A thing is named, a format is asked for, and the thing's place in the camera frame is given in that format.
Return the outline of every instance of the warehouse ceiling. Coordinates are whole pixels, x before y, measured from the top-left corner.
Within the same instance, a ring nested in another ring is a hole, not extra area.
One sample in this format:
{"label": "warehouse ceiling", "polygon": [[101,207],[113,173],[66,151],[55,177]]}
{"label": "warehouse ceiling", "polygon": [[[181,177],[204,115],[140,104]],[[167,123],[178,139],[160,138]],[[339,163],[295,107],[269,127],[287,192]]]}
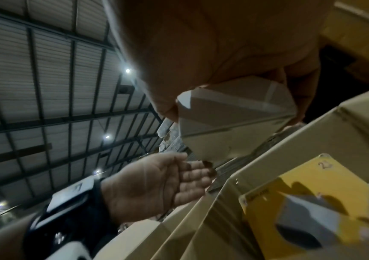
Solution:
{"label": "warehouse ceiling", "polygon": [[101,0],[0,0],[0,210],[158,147],[162,119],[113,46]]}

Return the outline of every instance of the open box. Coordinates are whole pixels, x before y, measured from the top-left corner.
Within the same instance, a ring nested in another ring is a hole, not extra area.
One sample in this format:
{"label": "open box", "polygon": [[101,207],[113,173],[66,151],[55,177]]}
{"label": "open box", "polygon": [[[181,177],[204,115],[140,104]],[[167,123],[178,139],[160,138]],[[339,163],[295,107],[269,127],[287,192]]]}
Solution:
{"label": "open box", "polygon": [[[345,101],[233,174],[181,259],[262,259],[253,233],[242,223],[238,197],[322,153],[330,154],[369,183],[369,92]],[[326,248],[292,258],[321,259],[327,254],[330,258],[351,259],[353,254],[367,259],[368,245]],[[347,253],[338,253],[340,248]]]}

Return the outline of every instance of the hand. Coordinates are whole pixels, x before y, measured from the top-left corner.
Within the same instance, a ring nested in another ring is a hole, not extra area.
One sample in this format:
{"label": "hand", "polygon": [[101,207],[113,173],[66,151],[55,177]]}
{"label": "hand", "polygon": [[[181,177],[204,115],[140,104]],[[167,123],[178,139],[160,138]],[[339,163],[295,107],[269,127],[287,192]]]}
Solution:
{"label": "hand", "polygon": [[149,155],[105,179],[102,194],[113,221],[143,220],[202,197],[216,172],[211,163],[186,158],[176,152]]}
{"label": "hand", "polygon": [[131,75],[177,122],[176,97],[255,75],[284,83],[304,117],[318,83],[318,33],[333,0],[106,0]]}

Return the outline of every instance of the white label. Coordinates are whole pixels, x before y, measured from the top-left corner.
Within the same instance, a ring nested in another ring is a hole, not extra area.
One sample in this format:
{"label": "white label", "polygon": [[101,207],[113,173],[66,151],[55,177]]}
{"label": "white label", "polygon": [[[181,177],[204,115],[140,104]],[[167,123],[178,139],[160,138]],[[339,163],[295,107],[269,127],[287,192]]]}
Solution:
{"label": "white label", "polygon": [[63,205],[65,202],[73,199],[74,197],[86,192],[90,191],[93,188],[95,183],[95,177],[89,176],[67,188],[64,188],[61,191],[53,194],[52,200],[49,203],[48,209],[46,212],[50,212],[57,207]]}

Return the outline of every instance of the black wrist strap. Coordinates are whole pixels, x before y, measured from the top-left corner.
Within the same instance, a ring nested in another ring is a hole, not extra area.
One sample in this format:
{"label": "black wrist strap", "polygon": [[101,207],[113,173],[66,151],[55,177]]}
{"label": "black wrist strap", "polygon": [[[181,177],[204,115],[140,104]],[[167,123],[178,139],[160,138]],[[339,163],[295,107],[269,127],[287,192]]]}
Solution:
{"label": "black wrist strap", "polygon": [[70,241],[82,242],[94,257],[117,235],[117,226],[110,220],[99,180],[95,180],[93,189],[78,198],[74,205],[80,202],[83,204],[38,229],[34,228],[35,223],[47,218],[46,208],[35,217],[23,242],[28,260],[44,260]]}

